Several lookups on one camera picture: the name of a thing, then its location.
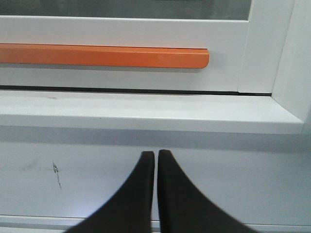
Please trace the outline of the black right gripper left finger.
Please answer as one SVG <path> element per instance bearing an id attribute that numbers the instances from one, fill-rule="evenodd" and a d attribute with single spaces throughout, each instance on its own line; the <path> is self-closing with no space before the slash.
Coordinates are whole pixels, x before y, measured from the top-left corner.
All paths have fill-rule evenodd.
<path id="1" fill-rule="evenodd" d="M 142 152 L 118 191 L 96 212 L 68 233 L 150 233 L 155 155 Z"/>

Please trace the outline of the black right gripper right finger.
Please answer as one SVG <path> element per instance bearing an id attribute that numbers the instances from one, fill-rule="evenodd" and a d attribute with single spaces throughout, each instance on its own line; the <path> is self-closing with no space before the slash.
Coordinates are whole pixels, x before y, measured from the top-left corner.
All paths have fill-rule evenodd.
<path id="1" fill-rule="evenodd" d="M 157 199 L 163 233 L 245 232 L 196 188 L 169 150 L 158 154 Z"/>

